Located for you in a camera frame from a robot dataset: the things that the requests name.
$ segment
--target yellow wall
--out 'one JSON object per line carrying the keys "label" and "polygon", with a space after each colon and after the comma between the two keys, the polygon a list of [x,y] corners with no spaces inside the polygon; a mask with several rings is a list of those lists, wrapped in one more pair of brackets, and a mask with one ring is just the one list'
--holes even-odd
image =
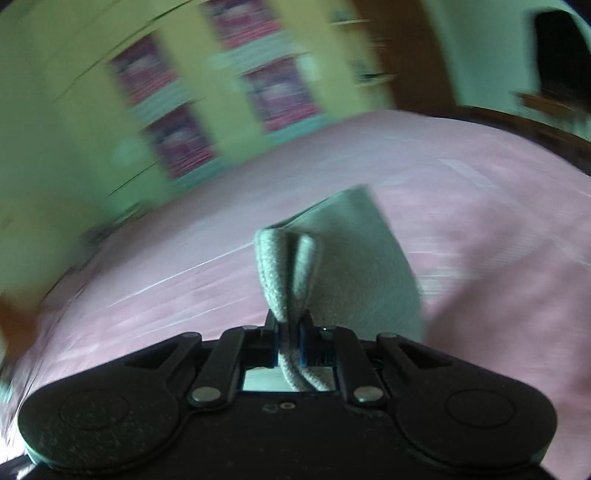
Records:
{"label": "yellow wall", "polygon": [[0,15],[0,291],[34,306],[104,218],[80,157],[56,122],[12,8]]}
{"label": "yellow wall", "polygon": [[[330,25],[324,0],[268,0],[293,36],[300,71],[330,122],[387,108],[387,87],[359,87],[352,42],[375,56],[362,27],[352,42]],[[272,148],[199,4],[202,0],[39,0],[22,23],[50,99],[84,159],[106,207],[159,205],[181,193],[126,108],[109,61],[156,31],[195,98],[192,108],[229,166]]]}

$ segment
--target wooden furniture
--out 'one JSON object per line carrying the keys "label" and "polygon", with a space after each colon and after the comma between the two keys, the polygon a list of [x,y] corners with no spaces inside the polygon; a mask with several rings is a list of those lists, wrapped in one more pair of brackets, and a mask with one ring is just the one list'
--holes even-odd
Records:
{"label": "wooden furniture", "polygon": [[582,129],[586,134],[588,113],[576,103],[559,102],[531,93],[516,93],[515,95],[523,109],[543,114],[555,127],[572,133]]}
{"label": "wooden furniture", "polygon": [[369,22],[369,20],[365,20],[363,18],[356,18],[353,20],[343,20],[342,22],[332,22],[330,25],[332,25],[333,27],[344,27],[347,25],[355,25],[355,24],[367,23],[367,22]]}
{"label": "wooden furniture", "polygon": [[396,107],[441,115],[456,107],[443,54],[421,0],[352,0],[379,55]]}
{"label": "wooden furniture", "polygon": [[378,75],[372,79],[368,80],[360,80],[357,84],[357,87],[375,87],[378,85],[383,85],[384,83],[388,83],[393,81],[396,78],[396,75]]}
{"label": "wooden furniture", "polygon": [[515,133],[561,156],[591,176],[591,142],[578,135],[523,116],[476,106],[459,106],[449,115],[442,116]]}

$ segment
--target folded fabric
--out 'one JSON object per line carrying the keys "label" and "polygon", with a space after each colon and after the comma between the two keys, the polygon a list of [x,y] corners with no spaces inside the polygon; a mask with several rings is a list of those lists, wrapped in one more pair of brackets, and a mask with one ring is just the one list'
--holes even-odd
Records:
{"label": "folded fabric", "polygon": [[395,332],[421,340],[413,273],[364,187],[258,231],[255,250],[280,328],[279,365],[295,390],[330,389],[324,372],[301,367],[297,332],[306,310],[315,325],[344,326],[361,339]]}

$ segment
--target white wall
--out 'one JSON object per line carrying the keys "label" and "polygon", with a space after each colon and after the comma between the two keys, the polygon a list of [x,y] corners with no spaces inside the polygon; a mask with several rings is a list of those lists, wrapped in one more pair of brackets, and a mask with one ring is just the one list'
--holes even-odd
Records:
{"label": "white wall", "polygon": [[[516,113],[513,92],[538,89],[531,14],[562,0],[424,0],[457,89],[458,103]],[[577,15],[587,42],[591,28]]]}

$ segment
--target pink bed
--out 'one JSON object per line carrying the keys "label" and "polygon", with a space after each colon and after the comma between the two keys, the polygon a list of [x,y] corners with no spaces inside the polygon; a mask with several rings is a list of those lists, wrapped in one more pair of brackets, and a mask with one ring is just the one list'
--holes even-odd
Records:
{"label": "pink bed", "polygon": [[528,382],[558,409],[545,465],[591,472],[591,180],[512,134],[374,112],[294,141],[125,226],[48,296],[17,371],[0,460],[19,455],[22,398],[188,330],[261,325],[252,237],[368,184],[421,284],[426,342]]}

